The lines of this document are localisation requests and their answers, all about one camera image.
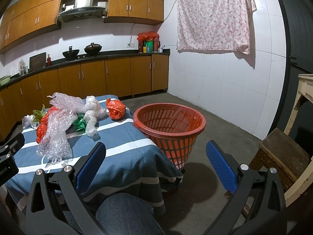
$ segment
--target blue striped tablecloth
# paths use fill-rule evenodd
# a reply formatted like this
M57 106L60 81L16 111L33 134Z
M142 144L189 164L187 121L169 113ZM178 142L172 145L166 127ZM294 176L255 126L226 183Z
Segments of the blue striped tablecloth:
M97 97L102 107L106 107L107 98L117 99L113 95ZM105 116L96 124L100 136L98 141L106 146L106 158L82 198L90 209L96 210L108 195L123 190L147 201L154 207L155 214L160 215L165 212L162 191L175 188L176 178L182 178L183 175L161 150L134 126L132 115L133 112L127 108L120 120L114 121ZM72 127L66 134L73 158L51 164L50 160L36 154L35 130L23 130L25 145L14 156L19 172L5 184L23 212L26 210L30 186L37 169L56 172L66 165L74 165L98 142L84 132L75 132ZM64 203L61 195L59 202Z

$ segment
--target black pot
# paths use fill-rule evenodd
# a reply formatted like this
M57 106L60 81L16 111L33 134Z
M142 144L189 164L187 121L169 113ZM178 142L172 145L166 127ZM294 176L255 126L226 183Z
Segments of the black pot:
M63 52L62 54L67 59L74 59L77 57L78 53L79 53L79 49L72 50L72 46L70 46L68 48L68 51Z
M100 50L102 49L102 46L100 44L94 44L93 42L86 46L84 48L84 51L87 53L87 54L90 54L90 55L95 55L97 53L100 52Z

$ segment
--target blue gripper pad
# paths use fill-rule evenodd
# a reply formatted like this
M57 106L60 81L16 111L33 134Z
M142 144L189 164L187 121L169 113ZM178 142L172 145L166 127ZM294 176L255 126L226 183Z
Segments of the blue gripper pad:
M206 154L224 188L232 194L237 189L237 175L223 157L223 152L214 141L209 141Z
M89 155L82 156L80 158L82 159L81 161L83 161L83 159L86 159L86 158L88 159L85 165L80 169L78 174L76 174L75 190L78 196L80 196L82 193L87 191L96 173L98 172L101 164L103 163L105 155L106 155L105 145L103 143L97 144L95 146L95 150L93 151L93 153L90 156Z

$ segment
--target metal screw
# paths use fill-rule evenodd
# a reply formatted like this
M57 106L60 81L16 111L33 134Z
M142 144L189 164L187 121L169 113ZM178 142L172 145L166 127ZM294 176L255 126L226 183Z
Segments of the metal screw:
M36 171L36 175L40 175L42 173L42 169L38 169L37 171Z
M249 166L247 164L241 164L240 165L240 169L242 170L248 170L249 169Z
M273 174L276 174L277 170L275 168L270 168L270 172L273 173Z
M69 172L71 170L72 170L72 166L70 166L70 165L67 165L67 166L64 167L64 171L65 172Z

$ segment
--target range hood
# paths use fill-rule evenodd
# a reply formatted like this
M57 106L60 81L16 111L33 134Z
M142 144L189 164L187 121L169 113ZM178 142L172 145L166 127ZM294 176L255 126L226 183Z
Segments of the range hood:
M74 8L60 13L58 20L64 23L81 19L101 18L106 15L105 7L92 5L93 0L75 0Z

